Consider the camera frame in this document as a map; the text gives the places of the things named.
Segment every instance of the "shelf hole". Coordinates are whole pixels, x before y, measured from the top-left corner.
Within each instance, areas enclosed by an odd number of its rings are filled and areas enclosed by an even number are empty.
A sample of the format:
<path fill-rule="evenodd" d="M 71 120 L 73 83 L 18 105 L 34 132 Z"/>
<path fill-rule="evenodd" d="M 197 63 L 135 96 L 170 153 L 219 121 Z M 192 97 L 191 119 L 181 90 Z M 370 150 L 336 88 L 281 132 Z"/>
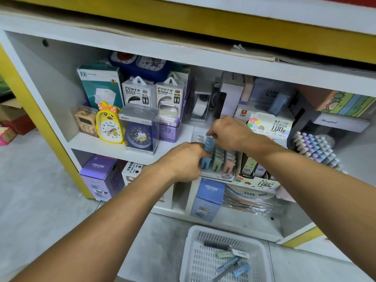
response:
<path fill-rule="evenodd" d="M 44 47 L 49 47 L 50 46 L 50 44 L 48 43 L 48 40 L 46 40 L 46 39 L 43 39 L 42 43 L 43 43 Z"/>

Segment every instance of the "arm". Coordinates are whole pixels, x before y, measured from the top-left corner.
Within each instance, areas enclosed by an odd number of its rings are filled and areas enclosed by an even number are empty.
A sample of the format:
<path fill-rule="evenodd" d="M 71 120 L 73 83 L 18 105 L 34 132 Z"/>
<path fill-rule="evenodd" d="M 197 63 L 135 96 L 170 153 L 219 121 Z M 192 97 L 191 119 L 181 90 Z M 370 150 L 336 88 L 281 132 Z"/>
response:
<path fill-rule="evenodd" d="M 208 135 L 225 150 L 246 153 L 284 186 L 323 233 L 376 279 L 376 188 L 287 150 L 238 119 L 214 122 Z M 359 200 L 356 194 L 361 193 Z"/>
<path fill-rule="evenodd" d="M 206 156 L 199 144 L 173 148 L 12 281 L 114 281 L 154 204 L 172 184 L 197 179 Z"/>

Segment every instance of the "hand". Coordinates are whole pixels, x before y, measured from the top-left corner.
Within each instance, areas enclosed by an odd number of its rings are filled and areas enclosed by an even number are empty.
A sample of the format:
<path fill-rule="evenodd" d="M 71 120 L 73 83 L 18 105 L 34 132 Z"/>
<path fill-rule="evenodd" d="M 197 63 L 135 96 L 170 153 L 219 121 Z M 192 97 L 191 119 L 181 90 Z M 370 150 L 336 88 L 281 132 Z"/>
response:
<path fill-rule="evenodd" d="M 267 137 L 258 135 L 241 120 L 225 116 L 216 120 L 211 126 L 207 136 L 216 139 L 216 145 L 224 150 L 249 152 L 249 145 L 267 140 Z"/>
<path fill-rule="evenodd" d="M 190 182 L 200 177 L 199 161 L 212 154 L 204 150 L 204 144 L 183 142 L 172 148 L 155 164 L 166 174 L 172 175 L 172 184 L 176 182 Z"/>

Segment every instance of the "plastic wrap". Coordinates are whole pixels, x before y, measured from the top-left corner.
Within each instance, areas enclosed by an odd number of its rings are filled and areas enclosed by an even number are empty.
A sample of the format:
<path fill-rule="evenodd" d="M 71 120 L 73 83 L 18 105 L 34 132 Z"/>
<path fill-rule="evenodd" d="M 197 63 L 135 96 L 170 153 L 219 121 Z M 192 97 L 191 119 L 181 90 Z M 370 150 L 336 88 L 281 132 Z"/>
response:
<path fill-rule="evenodd" d="M 231 184 L 226 184 L 223 207 L 273 217 L 281 216 L 284 210 L 284 206 L 273 193 Z"/>

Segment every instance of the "gray floor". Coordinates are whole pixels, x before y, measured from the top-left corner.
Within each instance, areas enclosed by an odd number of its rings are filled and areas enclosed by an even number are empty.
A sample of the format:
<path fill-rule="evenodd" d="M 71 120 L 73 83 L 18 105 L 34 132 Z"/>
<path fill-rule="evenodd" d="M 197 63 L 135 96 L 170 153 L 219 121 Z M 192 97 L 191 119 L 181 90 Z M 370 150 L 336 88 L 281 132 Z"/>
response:
<path fill-rule="evenodd" d="M 17 136 L 9 146 L 0 147 L 0 158 L 2 276 L 33 261 L 94 212 L 99 202 L 83 198 L 39 134 Z M 192 225 L 151 213 L 119 276 L 136 282 L 178 281 Z M 261 242 L 275 282 L 372 281 L 349 262 Z"/>

